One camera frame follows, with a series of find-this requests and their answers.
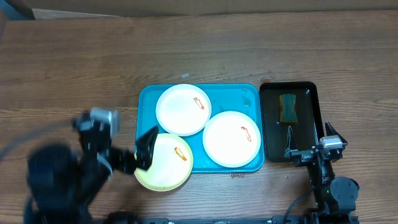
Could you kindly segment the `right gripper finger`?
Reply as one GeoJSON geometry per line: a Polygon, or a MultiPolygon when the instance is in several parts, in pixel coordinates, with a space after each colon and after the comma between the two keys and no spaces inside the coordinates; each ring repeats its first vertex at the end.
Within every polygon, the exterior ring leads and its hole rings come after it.
{"type": "Polygon", "coordinates": [[[297,149],[298,149],[298,147],[297,147],[296,141],[294,139],[293,129],[291,126],[289,126],[287,129],[287,144],[286,144],[285,150],[286,151],[294,151],[297,149]]]}
{"type": "Polygon", "coordinates": [[[325,130],[327,136],[338,136],[344,146],[348,145],[347,140],[334,129],[329,121],[325,123],[325,130]]]}

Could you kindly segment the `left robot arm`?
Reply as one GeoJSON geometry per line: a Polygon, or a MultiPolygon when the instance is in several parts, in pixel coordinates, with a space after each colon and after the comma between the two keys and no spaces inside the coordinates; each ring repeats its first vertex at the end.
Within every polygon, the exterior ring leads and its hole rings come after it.
{"type": "Polygon", "coordinates": [[[89,205],[102,186],[118,170],[133,175],[152,165],[159,133],[154,126],[136,141],[136,151],[116,148],[119,132],[116,110],[93,108],[72,121],[83,154],[75,156],[65,144],[48,144],[28,160],[27,183],[37,210],[28,209],[31,223],[93,223],[89,205]]]}

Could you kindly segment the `white plate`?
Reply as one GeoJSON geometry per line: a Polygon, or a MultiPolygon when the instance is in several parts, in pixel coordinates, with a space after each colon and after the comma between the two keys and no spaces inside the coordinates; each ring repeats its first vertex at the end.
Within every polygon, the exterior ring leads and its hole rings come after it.
{"type": "Polygon", "coordinates": [[[159,97],[155,115],[160,126],[170,134],[191,136],[201,131],[210,120],[211,102],[199,87],[179,84],[166,89],[159,97]],[[199,98],[205,109],[193,100],[199,98]]]}
{"type": "Polygon", "coordinates": [[[209,120],[203,131],[203,147],[215,163],[227,167],[242,167],[250,163],[261,147],[261,133],[247,115],[225,111],[209,120]],[[252,141],[246,139],[241,127],[248,129],[252,141]]]}

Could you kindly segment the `green yellow sponge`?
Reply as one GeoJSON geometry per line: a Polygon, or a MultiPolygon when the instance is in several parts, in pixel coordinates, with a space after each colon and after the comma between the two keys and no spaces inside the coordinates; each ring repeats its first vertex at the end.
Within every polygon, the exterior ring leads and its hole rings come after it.
{"type": "Polygon", "coordinates": [[[297,123],[296,95],[288,93],[279,96],[279,122],[297,123]]]}

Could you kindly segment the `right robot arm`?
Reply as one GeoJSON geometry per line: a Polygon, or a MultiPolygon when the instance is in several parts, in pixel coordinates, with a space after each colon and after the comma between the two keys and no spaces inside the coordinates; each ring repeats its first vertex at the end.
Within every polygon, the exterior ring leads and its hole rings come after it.
{"type": "Polygon", "coordinates": [[[287,130],[286,158],[293,160],[295,167],[306,167],[311,189],[295,200],[283,216],[283,223],[358,223],[351,215],[356,210],[359,184],[347,177],[336,177],[331,164],[343,157],[348,142],[329,123],[325,123],[326,136],[319,144],[300,151],[291,127],[287,130]],[[314,194],[315,208],[309,208],[301,216],[290,216],[296,204],[314,194]]]}

